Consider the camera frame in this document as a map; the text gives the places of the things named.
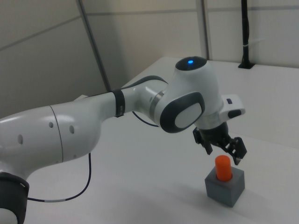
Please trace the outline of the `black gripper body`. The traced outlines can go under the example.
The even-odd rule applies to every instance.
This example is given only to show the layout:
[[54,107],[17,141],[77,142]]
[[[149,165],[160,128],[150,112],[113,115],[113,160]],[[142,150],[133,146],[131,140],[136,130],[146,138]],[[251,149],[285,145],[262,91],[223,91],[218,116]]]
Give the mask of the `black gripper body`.
[[231,137],[228,134],[227,122],[212,129],[200,129],[200,135],[204,142],[209,142],[212,145],[227,146]]

